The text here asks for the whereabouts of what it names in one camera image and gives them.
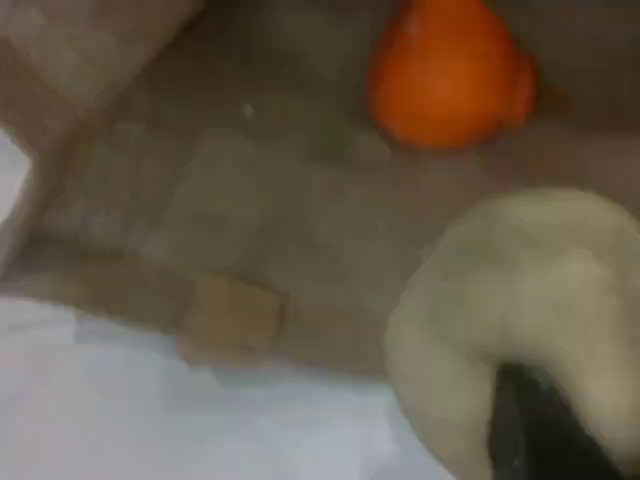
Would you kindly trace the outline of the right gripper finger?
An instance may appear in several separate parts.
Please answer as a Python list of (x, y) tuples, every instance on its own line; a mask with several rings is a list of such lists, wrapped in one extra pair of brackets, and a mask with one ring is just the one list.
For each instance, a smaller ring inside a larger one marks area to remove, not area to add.
[(496, 372), (491, 415), (495, 479), (623, 479), (540, 372), (505, 363)]

